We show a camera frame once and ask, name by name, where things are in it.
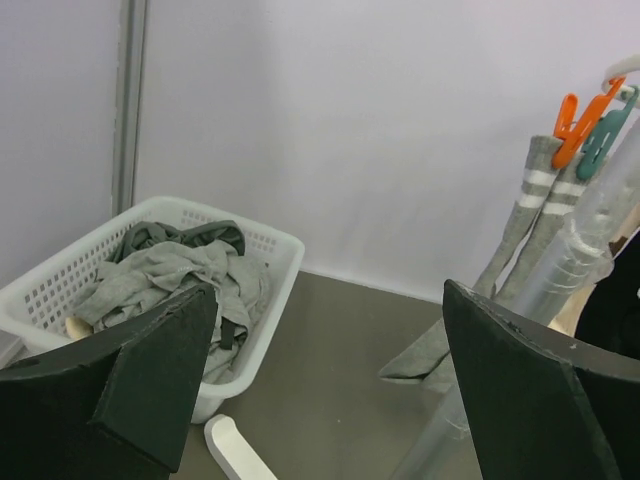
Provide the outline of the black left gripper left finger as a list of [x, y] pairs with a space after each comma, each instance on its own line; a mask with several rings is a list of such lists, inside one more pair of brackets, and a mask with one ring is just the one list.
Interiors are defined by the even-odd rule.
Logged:
[[166, 479], [180, 466], [218, 310], [200, 285], [1, 371], [4, 479]]

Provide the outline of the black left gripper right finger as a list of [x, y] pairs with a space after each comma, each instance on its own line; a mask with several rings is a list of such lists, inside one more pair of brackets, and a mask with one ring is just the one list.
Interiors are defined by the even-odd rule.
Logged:
[[486, 479], [636, 479], [639, 362], [444, 284], [443, 318]]

